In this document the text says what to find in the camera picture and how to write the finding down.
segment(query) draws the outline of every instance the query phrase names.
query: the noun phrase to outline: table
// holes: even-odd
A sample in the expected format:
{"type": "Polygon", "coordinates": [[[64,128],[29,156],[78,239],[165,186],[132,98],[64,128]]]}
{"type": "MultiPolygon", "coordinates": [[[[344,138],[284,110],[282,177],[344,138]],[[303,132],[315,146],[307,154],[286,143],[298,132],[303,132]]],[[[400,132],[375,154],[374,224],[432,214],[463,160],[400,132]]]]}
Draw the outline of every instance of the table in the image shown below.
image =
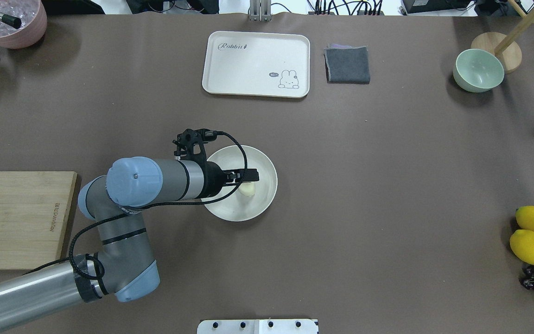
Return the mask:
{"type": "MultiPolygon", "coordinates": [[[[324,334],[534,333],[534,292],[519,285],[522,263],[507,245],[515,208],[534,205],[534,27],[518,41],[521,67],[496,89],[467,93],[451,78],[475,36],[516,23],[54,17],[42,44],[0,49],[0,171],[71,170],[83,186],[118,158],[169,158],[176,134],[207,127],[265,152],[280,180],[271,207],[248,222],[203,207],[146,211],[156,291],[9,332],[185,334],[201,319],[312,317],[324,334]],[[308,37],[310,93],[203,91],[216,30],[308,37]],[[326,82],[330,43],[369,47],[369,85],[326,82]]],[[[71,230],[87,224],[78,212],[71,230]]],[[[76,251],[96,251],[97,238],[87,233],[76,251]]],[[[20,274],[0,271],[0,281],[20,274]]]]}

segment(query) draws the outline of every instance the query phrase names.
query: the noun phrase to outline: wooden cutting board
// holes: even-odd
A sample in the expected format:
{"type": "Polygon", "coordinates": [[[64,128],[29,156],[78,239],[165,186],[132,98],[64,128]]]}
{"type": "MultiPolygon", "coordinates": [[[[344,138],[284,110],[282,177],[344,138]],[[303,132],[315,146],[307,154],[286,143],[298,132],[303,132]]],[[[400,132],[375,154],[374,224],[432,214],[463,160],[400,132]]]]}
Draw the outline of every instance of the wooden cutting board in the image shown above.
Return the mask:
{"type": "Polygon", "coordinates": [[[61,257],[75,172],[0,172],[0,269],[61,257]]]}

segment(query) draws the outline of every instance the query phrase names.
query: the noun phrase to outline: white bowl rim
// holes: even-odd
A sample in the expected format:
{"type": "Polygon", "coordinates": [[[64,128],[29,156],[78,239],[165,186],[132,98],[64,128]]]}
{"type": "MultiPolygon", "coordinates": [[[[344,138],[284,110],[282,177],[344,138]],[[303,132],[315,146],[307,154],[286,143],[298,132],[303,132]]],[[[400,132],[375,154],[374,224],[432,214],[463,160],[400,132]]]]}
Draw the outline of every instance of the white bowl rim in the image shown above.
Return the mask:
{"type": "Polygon", "coordinates": [[[464,51],[462,51],[462,53],[459,53],[458,56],[456,57],[456,61],[454,61],[454,68],[456,68],[457,72],[458,72],[458,75],[467,83],[467,84],[470,84],[472,85],[473,87],[475,88],[479,88],[479,89],[492,89],[492,88],[496,88],[498,87],[498,85],[500,85],[500,83],[502,83],[502,81],[504,81],[504,65],[502,65],[502,62],[498,59],[498,57],[496,57],[495,55],[492,55],[491,53],[483,50],[483,49],[466,49],[464,51]],[[476,84],[472,84],[470,82],[468,82],[467,80],[464,79],[463,75],[461,74],[460,70],[458,69],[458,59],[460,58],[461,55],[463,55],[464,53],[468,52],[468,51],[472,51],[472,50],[475,50],[475,51],[483,51],[485,53],[487,53],[488,55],[492,56],[493,59],[495,59],[498,63],[500,63],[500,67],[502,68],[502,70],[500,71],[500,77],[501,77],[501,80],[500,82],[497,84],[497,85],[487,85],[487,86],[480,86],[480,85],[476,85],[476,84]]]}
{"type": "MultiPolygon", "coordinates": [[[[224,217],[218,216],[218,214],[215,214],[212,210],[210,210],[209,207],[205,206],[206,209],[209,212],[211,212],[214,216],[216,216],[216,217],[218,217],[220,219],[228,220],[229,222],[244,222],[246,220],[251,220],[253,218],[256,218],[261,213],[265,212],[271,206],[271,203],[273,203],[273,200],[275,199],[275,195],[277,194],[277,187],[278,187],[278,183],[279,183],[279,180],[278,180],[278,177],[277,177],[277,169],[275,169],[275,165],[273,164],[273,161],[271,161],[271,159],[269,158],[269,156],[267,156],[267,154],[264,154],[263,151],[259,150],[258,148],[254,148],[252,146],[242,145],[242,144],[241,144],[241,146],[242,146],[242,148],[244,148],[245,152],[254,151],[255,154],[263,156],[264,158],[267,159],[267,162],[269,162],[269,165],[271,165],[271,167],[273,168],[273,176],[275,177],[275,179],[274,179],[274,181],[275,181],[275,183],[274,183],[275,192],[273,193],[273,196],[269,200],[269,203],[267,203],[267,206],[265,207],[265,209],[263,209],[261,212],[255,214],[254,216],[249,217],[249,218],[245,218],[243,220],[229,220],[228,218],[224,218],[224,217]]],[[[236,145],[230,145],[230,146],[226,146],[225,148],[221,148],[221,149],[217,150],[216,152],[214,152],[214,154],[210,155],[210,157],[208,158],[208,161],[210,161],[211,158],[213,158],[214,156],[219,154],[219,152],[224,151],[224,150],[228,150],[228,149],[233,149],[233,148],[238,149],[238,147],[236,145]]],[[[206,201],[210,201],[210,200],[212,200],[212,199],[201,199],[201,202],[206,202],[206,201]]]]}

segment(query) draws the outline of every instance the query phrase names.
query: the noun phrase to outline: gray cloth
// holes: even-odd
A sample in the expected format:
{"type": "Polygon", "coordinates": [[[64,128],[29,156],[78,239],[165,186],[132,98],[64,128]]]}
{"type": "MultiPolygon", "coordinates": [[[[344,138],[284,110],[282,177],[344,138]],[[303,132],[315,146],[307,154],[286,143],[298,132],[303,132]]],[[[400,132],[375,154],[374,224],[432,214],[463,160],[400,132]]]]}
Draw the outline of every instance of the gray cloth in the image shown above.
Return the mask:
{"type": "Polygon", "coordinates": [[[324,63],[330,83],[370,83],[368,50],[365,46],[330,45],[324,49],[324,63]]]}

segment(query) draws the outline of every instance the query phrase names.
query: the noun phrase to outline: white tray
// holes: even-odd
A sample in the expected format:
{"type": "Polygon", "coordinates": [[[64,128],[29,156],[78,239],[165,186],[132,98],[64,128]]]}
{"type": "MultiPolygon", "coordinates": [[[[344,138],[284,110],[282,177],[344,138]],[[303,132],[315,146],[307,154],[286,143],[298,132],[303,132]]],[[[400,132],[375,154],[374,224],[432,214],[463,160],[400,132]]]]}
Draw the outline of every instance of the white tray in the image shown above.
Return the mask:
{"type": "Polygon", "coordinates": [[[304,97],[310,89],[310,42],[294,34],[214,32],[202,85],[212,94],[304,97]]]}

